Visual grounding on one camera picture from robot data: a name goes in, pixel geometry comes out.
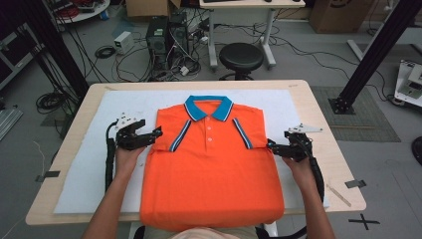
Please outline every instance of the blue collar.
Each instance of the blue collar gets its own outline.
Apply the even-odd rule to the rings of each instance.
[[[200,97],[194,97],[190,96],[186,102],[185,102],[185,108],[187,113],[190,115],[190,117],[195,120],[202,120],[204,119],[207,114],[202,112],[201,109],[199,109],[195,105],[195,101],[221,101],[220,106],[217,108],[217,110],[211,115],[213,118],[225,121],[227,117],[230,114],[230,110],[232,109],[233,103],[230,101],[227,97],[214,97],[214,96],[200,96]]]

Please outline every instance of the hand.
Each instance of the hand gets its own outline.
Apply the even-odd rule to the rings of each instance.
[[[134,150],[126,150],[118,147],[115,151],[115,177],[129,180],[134,168],[136,167],[137,158],[145,150],[145,147]]]
[[[291,169],[293,178],[301,191],[317,188],[308,158],[296,162],[288,157],[283,157],[283,161]]]

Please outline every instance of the white paper sheet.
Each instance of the white paper sheet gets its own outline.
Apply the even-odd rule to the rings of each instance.
[[[145,119],[146,126],[137,133],[155,129],[158,109],[183,104],[189,96],[226,96],[233,103],[264,111],[267,137],[287,144],[284,131],[301,121],[289,91],[286,90],[203,90],[203,91],[109,91],[106,92],[96,115],[76,155],[55,213],[94,213],[105,193],[106,129],[121,113]],[[112,128],[109,135],[115,136]],[[143,170],[149,148],[138,159],[124,196],[122,212],[138,212]],[[286,208],[303,208],[301,194],[289,168],[275,157],[283,185]]]

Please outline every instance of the orange polo shirt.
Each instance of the orange polo shirt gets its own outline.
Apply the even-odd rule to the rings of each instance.
[[[226,97],[158,110],[163,136],[145,164],[140,220],[156,228],[272,223],[284,213],[263,112]]]

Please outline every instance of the black stool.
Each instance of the black stool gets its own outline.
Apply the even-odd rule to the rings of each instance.
[[[232,43],[220,51],[220,62],[235,73],[227,74],[220,78],[226,81],[227,77],[235,76],[235,80],[254,80],[249,74],[261,67],[264,55],[255,46],[247,43]]]

